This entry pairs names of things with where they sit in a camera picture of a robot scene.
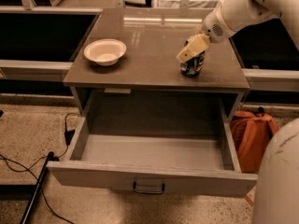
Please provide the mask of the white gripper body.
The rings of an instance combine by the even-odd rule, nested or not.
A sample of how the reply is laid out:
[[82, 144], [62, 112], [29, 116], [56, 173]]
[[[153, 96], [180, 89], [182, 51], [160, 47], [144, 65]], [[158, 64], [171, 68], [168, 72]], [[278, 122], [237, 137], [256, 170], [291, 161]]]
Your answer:
[[236, 33], [235, 15], [226, 7], [216, 7], [203, 21], [202, 31], [213, 43], [220, 43]]

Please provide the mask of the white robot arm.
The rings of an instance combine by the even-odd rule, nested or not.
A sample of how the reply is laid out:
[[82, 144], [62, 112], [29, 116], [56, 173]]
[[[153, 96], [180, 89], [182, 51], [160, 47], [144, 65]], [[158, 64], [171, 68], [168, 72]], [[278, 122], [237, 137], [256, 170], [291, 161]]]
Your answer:
[[[180, 63], [250, 25], [278, 18], [292, 42], [299, 43], [299, 0], [226, 0], [209, 13], [197, 35], [188, 38]], [[290, 118], [269, 142], [255, 186], [252, 224], [299, 224], [299, 118], [291, 106], [274, 104], [271, 112]]]

